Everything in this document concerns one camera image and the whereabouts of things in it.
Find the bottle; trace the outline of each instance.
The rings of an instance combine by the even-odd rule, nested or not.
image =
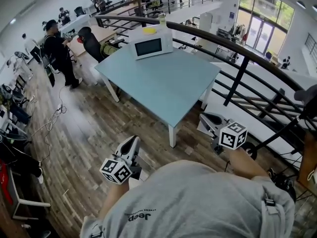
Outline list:
[[[166,14],[164,12],[158,15],[158,19],[161,26],[166,26]]]

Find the black hair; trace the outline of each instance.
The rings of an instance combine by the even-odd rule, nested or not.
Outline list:
[[[50,20],[49,22],[46,23],[45,30],[49,31],[54,25],[57,25],[57,22],[55,20]]]

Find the light blue tabletop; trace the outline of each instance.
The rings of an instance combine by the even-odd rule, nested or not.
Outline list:
[[[220,72],[218,66],[179,49],[135,60],[129,45],[95,68],[172,127],[190,111]]]

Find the white shoe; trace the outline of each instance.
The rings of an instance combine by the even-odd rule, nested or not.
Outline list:
[[[43,176],[43,170],[40,168],[40,170],[41,170],[41,175],[39,176],[39,177],[37,177],[38,178],[38,180],[39,180],[39,183],[40,184],[43,184],[44,183],[44,176]]]

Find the ceiling light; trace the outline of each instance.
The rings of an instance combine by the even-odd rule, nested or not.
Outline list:
[[[303,8],[303,9],[306,9],[306,6],[305,6],[305,4],[302,2],[302,1],[297,1],[296,2],[301,8]]]

